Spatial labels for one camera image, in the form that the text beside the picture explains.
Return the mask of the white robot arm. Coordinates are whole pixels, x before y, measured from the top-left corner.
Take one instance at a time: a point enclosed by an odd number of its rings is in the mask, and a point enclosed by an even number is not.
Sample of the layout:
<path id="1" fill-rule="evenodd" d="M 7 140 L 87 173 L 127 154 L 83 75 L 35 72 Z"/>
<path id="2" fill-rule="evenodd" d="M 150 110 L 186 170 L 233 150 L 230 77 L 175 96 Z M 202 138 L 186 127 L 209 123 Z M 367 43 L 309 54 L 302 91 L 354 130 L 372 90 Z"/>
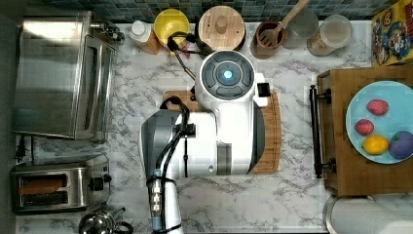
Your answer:
<path id="1" fill-rule="evenodd" d="M 166 98 L 140 130 L 152 234 L 183 234 L 176 181 L 188 176 L 249 173 L 262 157 L 269 84 L 236 51 L 207 56 L 195 79 L 191 111 L 178 96 Z"/>

